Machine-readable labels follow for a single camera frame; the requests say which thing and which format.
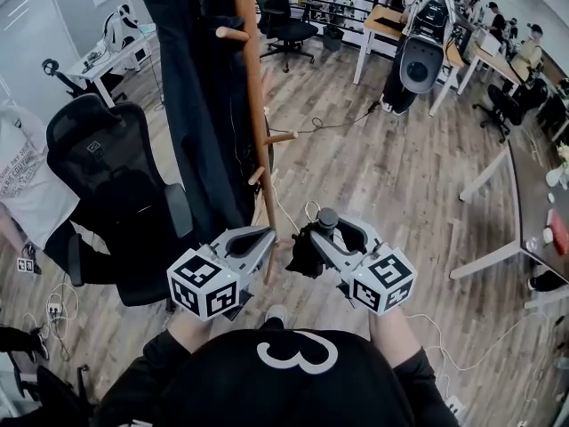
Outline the person's right forearm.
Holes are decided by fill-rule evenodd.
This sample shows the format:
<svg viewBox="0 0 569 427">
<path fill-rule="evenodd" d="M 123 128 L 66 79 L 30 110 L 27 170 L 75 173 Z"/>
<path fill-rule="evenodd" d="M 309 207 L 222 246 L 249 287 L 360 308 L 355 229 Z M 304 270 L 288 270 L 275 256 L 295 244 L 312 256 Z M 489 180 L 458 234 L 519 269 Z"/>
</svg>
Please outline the person's right forearm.
<svg viewBox="0 0 569 427">
<path fill-rule="evenodd" d="M 394 307 L 381 316 L 368 315 L 370 339 L 392 368 L 398 367 L 421 350 L 404 312 Z"/>
</svg>

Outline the person's black t-shirt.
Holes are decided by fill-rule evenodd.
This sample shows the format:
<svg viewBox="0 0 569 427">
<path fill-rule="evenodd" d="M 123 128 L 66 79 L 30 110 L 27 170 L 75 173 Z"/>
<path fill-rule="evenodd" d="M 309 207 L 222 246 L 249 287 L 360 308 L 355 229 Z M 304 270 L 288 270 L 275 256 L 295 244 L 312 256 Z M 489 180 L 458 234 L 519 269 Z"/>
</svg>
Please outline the person's black t-shirt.
<svg viewBox="0 0 569 427">
<path fill-rule="evenodd" d="M 392 367 L 344 331 L 243 329 L 195 351 L 163 332 L 91 427 L 459 427 L 423 351 Z"/>
</svg>

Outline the white and black robot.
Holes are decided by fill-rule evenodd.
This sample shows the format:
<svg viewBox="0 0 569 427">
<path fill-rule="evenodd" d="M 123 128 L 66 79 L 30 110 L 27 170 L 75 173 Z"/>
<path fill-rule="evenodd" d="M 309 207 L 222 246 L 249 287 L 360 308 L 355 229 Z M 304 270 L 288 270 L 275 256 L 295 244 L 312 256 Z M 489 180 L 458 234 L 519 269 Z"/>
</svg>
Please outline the white and black robot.
<svg viewBox="0 0 569 427">
<path fill-rule="evenodd" d="M 139 37 L 138 21 L 133 18 L 128 4 L 121 4 L 103 24 L 103 43 L 111 53 L 121 52 Z"/>
</svg>

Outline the grey oval backpack device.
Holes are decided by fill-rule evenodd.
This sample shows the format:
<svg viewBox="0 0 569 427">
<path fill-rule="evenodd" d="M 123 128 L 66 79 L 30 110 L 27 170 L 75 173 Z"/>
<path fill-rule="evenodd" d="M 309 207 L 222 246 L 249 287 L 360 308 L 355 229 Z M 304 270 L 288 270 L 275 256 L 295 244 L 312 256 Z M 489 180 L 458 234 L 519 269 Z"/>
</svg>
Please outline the grey oval backpack device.
<svg viewBox="0 0 569 427">
<path fill-rule="evenodd" d="M 429 92 L 437 81 L 444 59 L 441 44 L 419 36 L 407 37 L 399 67 L 402 86 L 415 94 Z"/>
</svg>

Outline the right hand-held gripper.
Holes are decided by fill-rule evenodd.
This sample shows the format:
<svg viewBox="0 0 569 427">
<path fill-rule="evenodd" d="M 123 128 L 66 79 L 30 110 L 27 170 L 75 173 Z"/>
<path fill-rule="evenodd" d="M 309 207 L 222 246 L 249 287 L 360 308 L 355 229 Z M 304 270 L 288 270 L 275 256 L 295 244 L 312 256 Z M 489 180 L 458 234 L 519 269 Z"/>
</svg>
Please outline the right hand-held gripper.
<svg viewBox="0 0 569 427">
<path fill-rule="evenodd" d="M 363 256 L 352 266 L 353 254 L 328 237 L 310 231 L 310 242 L 327 269 L 334 269 L 348 284 L 348 298 L 375 315 L 383 315 L 404 302 L 412 293 L 417 271 L 399 248 L 391 248 L 367 222 L 340 216 L 338 231 L 349 252 Z"/>
</svg>

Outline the dark table with white legs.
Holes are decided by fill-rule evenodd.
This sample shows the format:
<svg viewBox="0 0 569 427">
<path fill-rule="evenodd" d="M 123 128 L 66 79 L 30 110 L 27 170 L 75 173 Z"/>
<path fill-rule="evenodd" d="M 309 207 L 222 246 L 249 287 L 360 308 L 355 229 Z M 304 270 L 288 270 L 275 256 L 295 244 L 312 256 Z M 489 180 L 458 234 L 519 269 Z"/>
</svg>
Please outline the dark table with white legs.
<svg viewBox="0 0 569 427">
<path fill-rule="evenodd" d="M 569 253 L 560 256 L 552 243 L 544 242 L 542 235 L 548 211 L 552 208 L 557 210 L 569 229 L 569 190 L 559 186 L 550 188 L 545 181 L 546 170 L 515 142 L 507 142 L 494 161 L 474 181 L 465 186 L 459 195 L 459 200 L 470 201 L 472 195 L 482 188 L 503 164 L 508 167 L 511 183 L 515 219 L 514 239 L 473 262 L 451 270 L 449 278 L 464 278 L 517 254 L 525 254 L 569 284 Z M 525 240 L 531 237 L 540 239 L 540 247 L 536 253 L 530 253 L 524 247 Z"/>
</svg>

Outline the black mesh office chair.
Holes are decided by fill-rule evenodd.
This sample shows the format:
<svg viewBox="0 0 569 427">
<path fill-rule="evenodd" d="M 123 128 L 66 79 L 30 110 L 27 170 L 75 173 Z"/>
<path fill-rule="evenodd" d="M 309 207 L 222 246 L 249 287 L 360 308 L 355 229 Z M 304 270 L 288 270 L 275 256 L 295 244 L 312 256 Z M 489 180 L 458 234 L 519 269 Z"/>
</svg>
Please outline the black mesh office chair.
<svg viewBox="0 0 569 427">
<path fill-rule="evenodd" d="M 193 217 L 179 183 L 166 183 L 152 154 L 141 107 L 112 108 L 88 93 L 59 110 L 47 126 L 47 163 L 78 196 L 84 228 L 105 247 L 95 262 L 77 232 L 68 239 L 73 286 L 115 286 L 127 307 L 164 301 L 174 312 L 166 271 L 194 246 Z"/>
</svg>

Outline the white box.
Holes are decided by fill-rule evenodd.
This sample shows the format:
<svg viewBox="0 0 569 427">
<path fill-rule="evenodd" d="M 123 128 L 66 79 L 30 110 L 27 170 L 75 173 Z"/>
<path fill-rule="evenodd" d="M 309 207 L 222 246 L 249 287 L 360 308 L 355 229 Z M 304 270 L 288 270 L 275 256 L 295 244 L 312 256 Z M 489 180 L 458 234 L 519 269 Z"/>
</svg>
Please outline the white box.
<svg viewBox="0 0 569 427">
<path fill-rule="evenodd" d="M 479 28 L 475 35 L 477 46 L 490 56 L 495 56 L 501 49 L 501 42 L 488 30 Z"/>
</svg>

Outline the black hanging coat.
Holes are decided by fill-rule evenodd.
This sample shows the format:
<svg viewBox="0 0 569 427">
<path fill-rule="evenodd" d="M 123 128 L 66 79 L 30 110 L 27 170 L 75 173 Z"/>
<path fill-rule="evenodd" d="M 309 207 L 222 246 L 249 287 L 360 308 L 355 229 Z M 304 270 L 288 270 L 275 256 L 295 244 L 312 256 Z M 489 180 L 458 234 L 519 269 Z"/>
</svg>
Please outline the black hanging coat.
<svg viewBox="0 0 569 427">
<path fill-rule="evenodd" d="M 192 212 L 194 235 L 210 243 L 247 226 L 255 209 L 249 180 L 259 163 L 234 0 L 143 0 L 156 24 L 165 111 Z"/>
</svg>

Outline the red packet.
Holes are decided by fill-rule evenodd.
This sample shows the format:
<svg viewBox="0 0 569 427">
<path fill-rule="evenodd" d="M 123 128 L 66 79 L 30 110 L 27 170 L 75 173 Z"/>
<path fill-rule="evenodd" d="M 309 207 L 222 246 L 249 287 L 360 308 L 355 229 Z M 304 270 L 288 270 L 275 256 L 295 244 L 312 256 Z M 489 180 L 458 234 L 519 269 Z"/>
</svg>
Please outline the red packet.
<svg viewBox="0 0 569 427">
<path fill-rule="evenodd" d="M 546 243 L 554 244 L 560 256 L 569 253 L 569 230 L 565 226 L 564 219 L 555 208 L 548 211 L 543 235 Z"/>
</svg>

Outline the brown wooden coat rack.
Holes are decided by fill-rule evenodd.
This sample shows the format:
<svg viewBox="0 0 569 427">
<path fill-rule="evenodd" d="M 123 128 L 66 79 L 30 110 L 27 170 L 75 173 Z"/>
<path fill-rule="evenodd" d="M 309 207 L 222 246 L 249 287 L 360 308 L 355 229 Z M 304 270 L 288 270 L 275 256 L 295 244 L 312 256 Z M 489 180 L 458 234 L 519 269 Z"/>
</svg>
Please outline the brown wooden coat rack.
<svg viewBox="0 0 569 427">
<path fill-rule="evenodd" d="M 258 167 L 249 183 L 259 184 L 264 199 L 268 225 L 276 228 L 275 195 L 271 178 L 268 147 L 279 142 L 294 140 L 296 132 L 280 136 L 269 136 L 264 113 L 264 92 L 260 72 L 260 37 L 257 29 L 255 0 L 234 0 L 236 15 L 243 19 L 240 29 L 219 27 L 215 35 L 220 39 L 232 40 L 243 48 L 247 75 L 247 92 L 252 121 L 252 133 L 258 159 Z"/>
</svg>

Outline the person's left forearm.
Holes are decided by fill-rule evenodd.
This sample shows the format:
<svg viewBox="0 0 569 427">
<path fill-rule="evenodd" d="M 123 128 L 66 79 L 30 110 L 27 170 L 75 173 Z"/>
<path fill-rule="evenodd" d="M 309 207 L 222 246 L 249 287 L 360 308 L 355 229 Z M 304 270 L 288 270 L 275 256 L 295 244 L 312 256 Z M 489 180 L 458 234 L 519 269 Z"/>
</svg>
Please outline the person's left forearm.
<svg viewBox="0 0 569 427">
<path fill-rule="evenodd" d="M 167 331 L 185 350 L 195 353 L 217 337 L 214 321 L 204 322 L 186 311 L 178 312 L 169 322 Z"/>
</svg>

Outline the white vase with flowers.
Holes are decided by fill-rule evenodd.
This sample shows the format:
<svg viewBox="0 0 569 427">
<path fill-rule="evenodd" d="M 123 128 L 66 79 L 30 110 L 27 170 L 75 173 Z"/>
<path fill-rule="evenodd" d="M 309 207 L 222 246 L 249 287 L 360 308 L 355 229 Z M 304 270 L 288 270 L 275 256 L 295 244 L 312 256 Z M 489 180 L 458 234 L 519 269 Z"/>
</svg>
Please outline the white vase with flowers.
<svg viewBox="0 0 569 427">
<path fill-rule="evenodd" d="M 561 158 L 559 167 L 547 172 L 545 181 L 550 188 L 560 185 L 569 190 L 569 145 L 561 142 L 557 146 L 557 154 Z"/>
</svg>

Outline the small black pouch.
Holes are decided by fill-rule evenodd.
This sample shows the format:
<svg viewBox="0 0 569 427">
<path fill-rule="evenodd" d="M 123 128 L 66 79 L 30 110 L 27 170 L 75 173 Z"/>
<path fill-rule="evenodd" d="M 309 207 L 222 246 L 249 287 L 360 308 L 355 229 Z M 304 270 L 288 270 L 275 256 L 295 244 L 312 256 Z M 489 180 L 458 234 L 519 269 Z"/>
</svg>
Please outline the small black pouch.
<svg viewBox="0 0 569 427">
<path fill-rule="evenodd" d="M 318 278 L 324 268 L 330 269 L 333 266 L 331 261 L 324 250 L 313 242 L 312 235 L 332 243 L 338 222 L 339 215 L 332 208 L 320 208 L 316 218 L 293 235 L 293 258 L 286 269 L 309 278 Z"/>
</svg>

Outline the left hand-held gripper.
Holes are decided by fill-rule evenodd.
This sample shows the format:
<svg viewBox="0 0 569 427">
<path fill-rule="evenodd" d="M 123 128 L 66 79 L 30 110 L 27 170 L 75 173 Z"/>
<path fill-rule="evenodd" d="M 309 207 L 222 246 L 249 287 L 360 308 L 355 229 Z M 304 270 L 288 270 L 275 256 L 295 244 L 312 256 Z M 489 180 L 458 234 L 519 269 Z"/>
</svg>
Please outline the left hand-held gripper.
<svg viewBox="0 0 569 427">
<path fill-rule="evenodd" d="M 248 285 L 275 243 L 271 227 L 248 226 L 189 249 L 167 270 L 172 300 L 203 322 L 218 316 L 235 319 L 251 299 Z"/>
</svg>

